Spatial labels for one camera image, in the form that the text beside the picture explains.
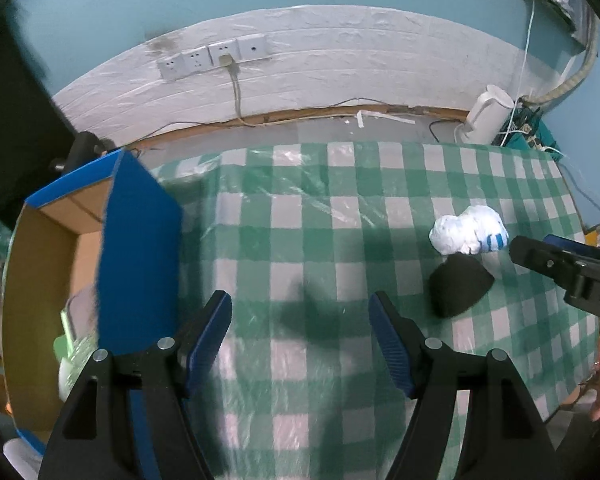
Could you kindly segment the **pink silver plastic bundle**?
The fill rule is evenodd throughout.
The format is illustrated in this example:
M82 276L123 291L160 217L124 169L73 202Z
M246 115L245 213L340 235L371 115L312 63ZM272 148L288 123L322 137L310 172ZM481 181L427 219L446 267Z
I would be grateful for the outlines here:
M98 348L98 307L96 288L87 285L72 295L64 309L67 308L76 334L76 344L70 359L58 362L58 396L62 402L68 400L69 394L76 384L87 360Z

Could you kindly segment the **light green cloth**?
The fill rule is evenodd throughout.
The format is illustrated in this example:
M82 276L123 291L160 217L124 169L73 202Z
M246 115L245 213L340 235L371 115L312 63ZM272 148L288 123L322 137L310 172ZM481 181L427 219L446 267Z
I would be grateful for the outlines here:
M54 339L53 350L58 362L63 359L70 359L74 352L76 344L76 334L74 333L71 316L67 308L60 311L60 320L62 334Z

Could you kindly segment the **black cloth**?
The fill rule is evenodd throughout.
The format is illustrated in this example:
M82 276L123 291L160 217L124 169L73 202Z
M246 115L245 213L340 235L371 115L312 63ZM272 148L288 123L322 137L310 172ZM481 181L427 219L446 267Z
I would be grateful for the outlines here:
M474 256L449 255L428 280L432 313L437 318L454 318L486 296L494 276Z

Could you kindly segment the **white blue striped cloth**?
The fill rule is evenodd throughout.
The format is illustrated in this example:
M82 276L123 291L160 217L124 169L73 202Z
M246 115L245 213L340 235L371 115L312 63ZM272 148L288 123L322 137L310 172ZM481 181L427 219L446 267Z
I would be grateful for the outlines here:
M469 206L458 216L446 214L434 222L429 240L442 256L498 252L508 245L509 235L501 216L484 205Z

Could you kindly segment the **teal plastic basket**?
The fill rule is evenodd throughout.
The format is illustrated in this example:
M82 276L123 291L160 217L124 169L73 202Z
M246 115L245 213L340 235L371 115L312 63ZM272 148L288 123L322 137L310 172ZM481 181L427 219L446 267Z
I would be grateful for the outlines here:
M521 105L506 119L501 131L501 146L518 151L537 150L553 157L562 154L550 129L543 122L541 107Z

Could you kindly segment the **blue cardboard box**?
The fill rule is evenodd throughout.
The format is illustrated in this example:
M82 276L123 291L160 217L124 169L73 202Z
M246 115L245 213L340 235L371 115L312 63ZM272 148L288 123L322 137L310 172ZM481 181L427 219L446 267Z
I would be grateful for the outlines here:
M123 150L29 196L3 275L1 352L12 419L43 453L62 408L53 342L71 296L93 287L109 352L144 350L178 330L181 206Z

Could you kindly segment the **white electric kettle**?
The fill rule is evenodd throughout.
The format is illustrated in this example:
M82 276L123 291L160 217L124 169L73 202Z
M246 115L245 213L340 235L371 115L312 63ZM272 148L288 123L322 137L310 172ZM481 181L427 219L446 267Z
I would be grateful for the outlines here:
M513 109L514 100L508 93L495 84L488 84L464 122L455 128L455 142L490 145Z

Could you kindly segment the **green checkered tablecloth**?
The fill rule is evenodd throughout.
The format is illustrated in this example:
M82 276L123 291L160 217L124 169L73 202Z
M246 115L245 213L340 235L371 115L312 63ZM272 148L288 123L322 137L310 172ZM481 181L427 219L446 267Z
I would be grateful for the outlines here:
M192 402L196 435L223 479L387 473L413 405L368 322L378 290L456 350L505 350L542 416L592 370L596 319L506 252L479 256L495 282L475 307L450 320L429 307L437 218L485 204L510 235L582 238L547 154L307 143L181 159L154 174L184 211L181 308L217 289L233 299L230 330Z

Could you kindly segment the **black cabinet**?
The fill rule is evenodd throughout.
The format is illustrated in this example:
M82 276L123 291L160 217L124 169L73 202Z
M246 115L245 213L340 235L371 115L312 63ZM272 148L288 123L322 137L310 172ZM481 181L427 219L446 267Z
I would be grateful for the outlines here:
M24 200L59 177L54 163L75 136L0 18L0 221L9 229Z

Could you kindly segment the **white wall socket strip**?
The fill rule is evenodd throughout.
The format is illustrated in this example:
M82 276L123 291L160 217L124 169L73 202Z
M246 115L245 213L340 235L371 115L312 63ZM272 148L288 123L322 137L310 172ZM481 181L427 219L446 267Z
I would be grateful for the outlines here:
M157 66L163 80L176 81L232 63L262 60L270 55L268 36L252 34L172 54L159 60Z

